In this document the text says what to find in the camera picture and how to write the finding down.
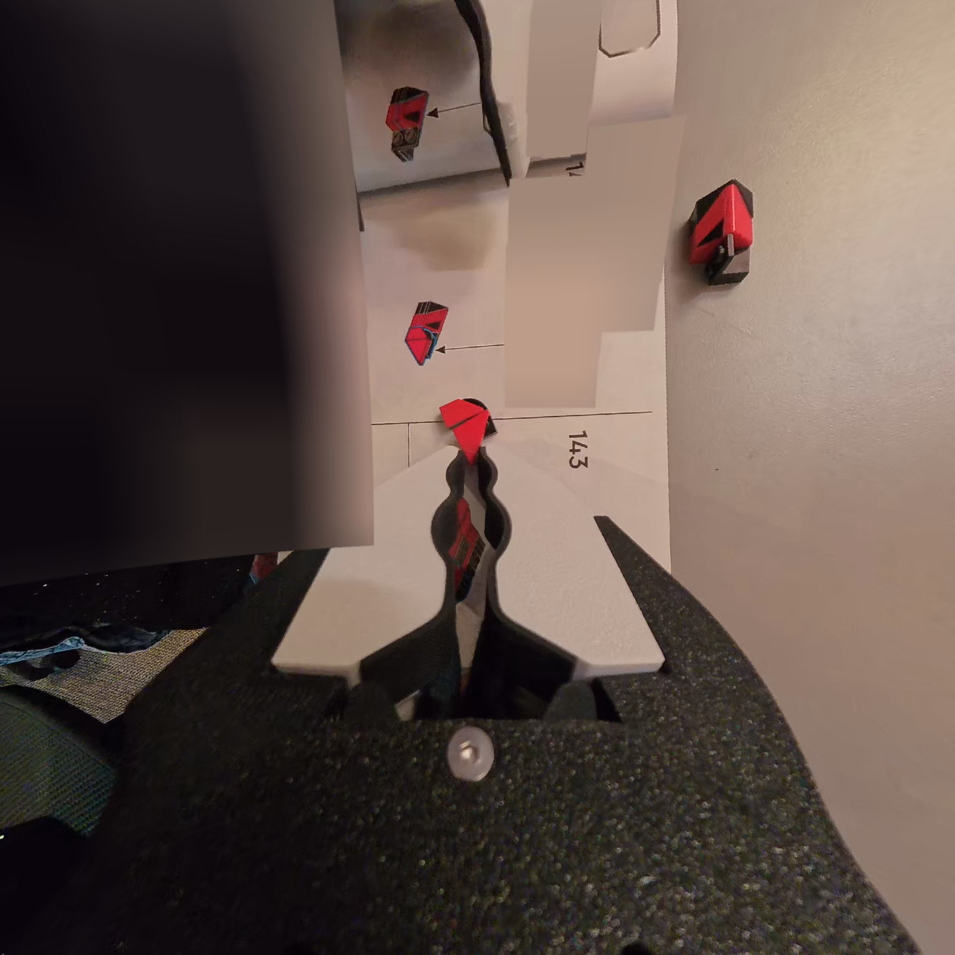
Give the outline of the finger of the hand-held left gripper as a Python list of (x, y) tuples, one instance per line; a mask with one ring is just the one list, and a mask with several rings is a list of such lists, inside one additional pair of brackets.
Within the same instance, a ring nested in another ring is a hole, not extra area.
[(477, 53), (478, 95), (504, 180), (560, 175), (586, 157), (597, 1), (456, 1)]

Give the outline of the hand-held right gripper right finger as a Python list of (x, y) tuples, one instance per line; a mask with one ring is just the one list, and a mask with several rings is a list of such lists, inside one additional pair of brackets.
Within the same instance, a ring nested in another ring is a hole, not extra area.
[(568, 654), (574, 677), (659, 671), (664, 653), (590, 510), (508, 444), (479, 463), (507, 620)]

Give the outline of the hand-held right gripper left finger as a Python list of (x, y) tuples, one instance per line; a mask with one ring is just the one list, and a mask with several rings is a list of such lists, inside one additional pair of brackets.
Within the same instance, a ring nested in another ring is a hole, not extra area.
[(272, 657), (277, 669), (354, 685), (365, 658), (436, 616), (446, 565), (432, 522), (457, 455), (446, 446), (375, 489), (373, 543), (329, 550)]

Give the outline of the lego instruction booklet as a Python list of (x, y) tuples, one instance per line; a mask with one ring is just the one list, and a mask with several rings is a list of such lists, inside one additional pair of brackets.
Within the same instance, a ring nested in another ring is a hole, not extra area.
[(609, 15), (586, 157), (504, 180), (455, 2), (335, 2), (361, 211), (376, 459), (452, 439), (484, 400), (500, 438), (670, 566), (665, 256), (682, 126), (675, 3), (649, 39)]

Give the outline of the small red lego wedge piece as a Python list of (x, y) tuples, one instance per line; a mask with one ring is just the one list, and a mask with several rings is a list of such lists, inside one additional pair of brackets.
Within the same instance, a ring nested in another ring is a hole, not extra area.
[(489, 409), (481, 400), (459, 398), (440, 406), (439, 413), (468, 463), (475, 465), (484, 439), (496, 434), (495, 422)]

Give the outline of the red black lego subassembly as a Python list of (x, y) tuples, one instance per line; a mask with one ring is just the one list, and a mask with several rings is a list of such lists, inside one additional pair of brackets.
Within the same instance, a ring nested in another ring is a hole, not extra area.
[(687, 260), (703, 269), (709, 285), (737, 285), (749, 275), (754, 215), (752, 191), (735, 179), (695, 204), (687, 221)]

